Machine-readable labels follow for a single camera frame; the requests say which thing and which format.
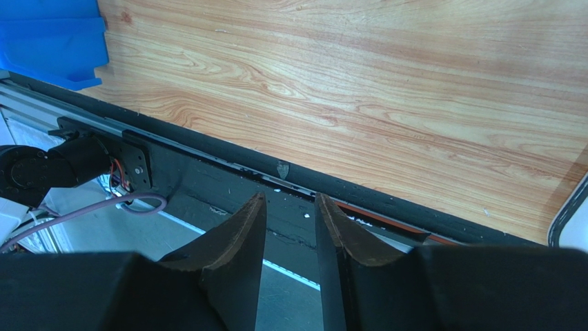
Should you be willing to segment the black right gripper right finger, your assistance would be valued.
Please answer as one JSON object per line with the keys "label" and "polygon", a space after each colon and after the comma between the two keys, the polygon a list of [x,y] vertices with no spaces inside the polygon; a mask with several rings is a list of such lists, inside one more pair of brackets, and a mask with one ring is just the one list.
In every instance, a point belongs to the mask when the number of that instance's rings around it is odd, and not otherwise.
{"label": "black right gripper right finger", "polygon": [[326,330],[586,330],[587,254],[423,245],[402,252],[315,198]]}

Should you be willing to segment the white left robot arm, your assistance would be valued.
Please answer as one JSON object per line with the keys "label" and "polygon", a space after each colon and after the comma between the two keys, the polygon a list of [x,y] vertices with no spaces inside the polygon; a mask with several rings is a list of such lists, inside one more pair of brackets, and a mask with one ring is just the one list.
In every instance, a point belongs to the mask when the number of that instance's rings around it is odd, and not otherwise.
{"label": "white left robot arm", "polygon": [[47,151],[1,146],[1,240],[6,242],[53,188],[76,188],[110,169],[108,151],[94,137],[82,137]]}

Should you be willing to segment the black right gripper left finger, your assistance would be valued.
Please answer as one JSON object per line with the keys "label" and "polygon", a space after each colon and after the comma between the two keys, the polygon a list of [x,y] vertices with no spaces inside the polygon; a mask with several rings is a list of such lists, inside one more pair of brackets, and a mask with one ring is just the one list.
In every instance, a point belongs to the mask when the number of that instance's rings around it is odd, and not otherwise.
{"label": "black right gripper left finger", "polygon": [[4,254],[2,330],[254,330],[266,197],[158,261],[136,252]]}

